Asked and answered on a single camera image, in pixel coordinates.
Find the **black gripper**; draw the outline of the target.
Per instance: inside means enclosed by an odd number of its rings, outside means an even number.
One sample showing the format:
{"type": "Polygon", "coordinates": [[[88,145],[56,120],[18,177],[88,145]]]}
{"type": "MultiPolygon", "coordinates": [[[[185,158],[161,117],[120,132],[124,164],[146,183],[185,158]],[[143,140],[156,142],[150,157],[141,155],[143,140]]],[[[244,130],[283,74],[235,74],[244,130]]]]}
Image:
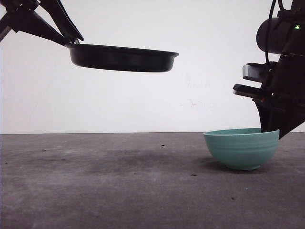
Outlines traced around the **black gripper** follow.
{"type": "Polygon", "coordinates": [[[21,31],[62,46],[69,41],[84,41],[60,0],[2,0],[0,4],[6,9],[6,13],[0,20],[1,40],[10,31],[15,33],[21,31]],[[38,6],[50,14],[62,35],[35,12],[38,6]]]}
{"type": "Polygon", "coordinates": [[[272,62],[272,105],[253,99],[261,132],[279,129],[279,139],[305,122],[305,58],[281,55],[272,62]]]}

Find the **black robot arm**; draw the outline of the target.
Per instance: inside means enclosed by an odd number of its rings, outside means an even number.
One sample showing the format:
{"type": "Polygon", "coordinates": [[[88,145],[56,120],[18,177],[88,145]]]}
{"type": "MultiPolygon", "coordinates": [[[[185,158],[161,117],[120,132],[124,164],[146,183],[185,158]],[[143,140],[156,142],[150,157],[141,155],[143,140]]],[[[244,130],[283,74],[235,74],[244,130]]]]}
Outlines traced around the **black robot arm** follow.
{"type": "Polygon", "coordinates": [[[284,137],[305,121],[305,2],[294,0],[259,27],[256,41],[266,54],[279,54],[277,64],[267,62],[259,95],[253,99],[262,132],[279,130],[284,137]]]}

